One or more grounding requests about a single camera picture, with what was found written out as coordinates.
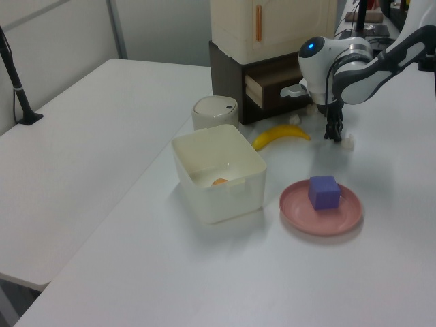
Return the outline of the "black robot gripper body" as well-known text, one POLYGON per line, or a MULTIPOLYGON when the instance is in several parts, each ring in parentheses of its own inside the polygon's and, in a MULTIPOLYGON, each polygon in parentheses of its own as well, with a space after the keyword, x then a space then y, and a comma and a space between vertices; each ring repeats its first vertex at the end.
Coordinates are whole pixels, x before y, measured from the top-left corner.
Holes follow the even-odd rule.
POLYGON ((342 113, 343 102, 341 100, 335 100, 329 104, 317 104, 318 111, 324 115, 324 117, 343 117, 342 113))

